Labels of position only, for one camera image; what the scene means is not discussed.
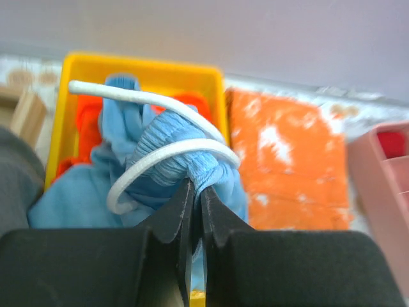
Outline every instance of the white cable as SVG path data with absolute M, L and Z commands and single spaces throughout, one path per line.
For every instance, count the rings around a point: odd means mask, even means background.
M 115 214 L 124 214 L 134 210 L 130 204 L 123 203 L 120 204 L 121 207 L 119 207 L 117 202 L 121 193 L 137 177 L 142 175 L 146 170 L 160 161 L 168 159 L 174 155 L 184 154 L 185 152 L 193 152 L 196 150 L 206 150 L 212 152 L 225 158 L 233 165 L 233 167 L 238 168 L 240 166 L 240 159 L 237 157 L 237 155 L 230 148 L 213 139 L 186 139 L 184 141 L 175 142 L 154 150 L 149 155 L 146 155 L 127 169 L 108 192 L 108 209 Z
M 155 106 L 164 107 L 186 118 L 211 138 L 221 142 L 222 144 L 226 144 L 220 131 L 217 130 L 217 128 L 213 126 L 206 118 L 201 116 L 199 113 L 196 113 L 179 100 L 171 97 L 148 93 L 145 91 L 124 90 L 123 88 L 116 88 L 114 86 L 77 80 L 70 81 L 68 83 L 68 88 L 71 94 L 86 94 L 114 100 L 124 100 L 129 102 L 137 102 L 140 104 L 153 104 Z

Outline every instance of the crumpled blue fabric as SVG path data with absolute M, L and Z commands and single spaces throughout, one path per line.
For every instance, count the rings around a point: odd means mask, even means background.
M 108 78 L 106 84 L 139 89 L 135 79 L 128 76 Z M 104 99 L 99 125 L 104 143 L 91 154 L 94 165 L 75 166 L 57 180 L 29 212 L 32 227 L 135 226 L 166 203 L 186 177 L 194 183 L 195 203 L 200 192 L 212 185 L 226 206 L 248 220 L 238 171 L 205 151 L 158 163 L 120 196 L 119 202 L 131 203 L 134 210 L 120 216 L 109 212 L 107 193 L 126 169 L 164 145 L 206 135 L 172 111 L 155 116 L 148 105 L 111 99 Z M 198 249 L 192 264 L 192 289 L 205 289 L 203 276 L 203 255 Z

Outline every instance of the gray fabric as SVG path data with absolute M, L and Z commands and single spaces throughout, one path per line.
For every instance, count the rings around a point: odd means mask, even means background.
M 28 228 L 27 210 L 43 191 L 45 172 L 23 140 L 0 127 L 0 236 Z

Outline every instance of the wooden block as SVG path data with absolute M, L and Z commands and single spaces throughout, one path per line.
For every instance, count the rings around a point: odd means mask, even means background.
M 0 125 L 34 148 L 47 110 L 41 98 L 32 91 L 0 86 Z

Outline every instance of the white wall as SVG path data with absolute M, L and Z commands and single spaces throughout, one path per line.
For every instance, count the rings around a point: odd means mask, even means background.
M 408 0 L 3 0 L 0 49 L 195 61 L 409 101 L 408 14 Z

